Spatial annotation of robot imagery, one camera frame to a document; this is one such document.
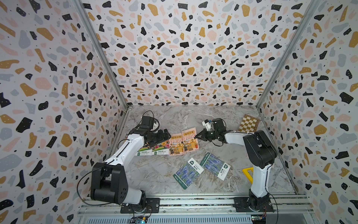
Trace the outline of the sunflower seed packet pink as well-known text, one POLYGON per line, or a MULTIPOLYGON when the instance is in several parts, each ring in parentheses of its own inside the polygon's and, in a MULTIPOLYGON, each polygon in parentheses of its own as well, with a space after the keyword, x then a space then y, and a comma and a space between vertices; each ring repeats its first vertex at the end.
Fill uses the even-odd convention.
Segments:
POLYGON ((181 133, 173 134, 169 140, 169 155, 182 155, 184 154, 183 136, 181 133))
POLYGON ((195 138, 197 134, 196 128, 190 128, 182 131, 184 152, 189 153, 199 150, 198 140, 195 138))

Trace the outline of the lavender seed packet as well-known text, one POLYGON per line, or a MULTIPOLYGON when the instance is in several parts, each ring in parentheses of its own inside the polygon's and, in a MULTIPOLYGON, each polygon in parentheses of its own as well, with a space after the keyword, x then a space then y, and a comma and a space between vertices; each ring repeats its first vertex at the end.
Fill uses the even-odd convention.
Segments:
POLYGON ((224 181, 231 166, 226 162, 222 161, 212 153, 206 153, 200 165, 210 171, 212 174, 217 176, 220 180, 224 181))
POLYGON ((173 177, 183 189, 187 189, 203 172, 204 168, 194 158, 190 158, 173 177))

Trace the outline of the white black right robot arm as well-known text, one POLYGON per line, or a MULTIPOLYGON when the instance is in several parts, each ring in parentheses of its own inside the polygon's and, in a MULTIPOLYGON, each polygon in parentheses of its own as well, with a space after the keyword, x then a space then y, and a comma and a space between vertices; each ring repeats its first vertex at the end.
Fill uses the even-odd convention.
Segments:
POLYGON ((223 119, 205 120, 205 127, 196 134, 201 141, 220 141, 222 144, 236 144, 246 148, 247 155, 253 165, 253 183, 249 190, 247 206, 253 211, 259 211, 270 202, 268 182, 270 170, 275 163, 277 153, 264 131, 239 132, 226 129, 223 119))

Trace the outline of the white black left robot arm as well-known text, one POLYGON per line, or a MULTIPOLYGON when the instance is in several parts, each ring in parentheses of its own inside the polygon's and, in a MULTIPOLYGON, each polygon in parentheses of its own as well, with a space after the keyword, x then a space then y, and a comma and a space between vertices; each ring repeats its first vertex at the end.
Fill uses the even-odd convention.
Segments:
POLYGON ((167 129, 160 130, 159 121, 143 116, 124 139, 118 150, 91 171, 90 198, 104 203, 128 205, 141 212, 147 206, 145 191, 130 188, 125 170, 143 147, 154 147, 171 138, 167 129))

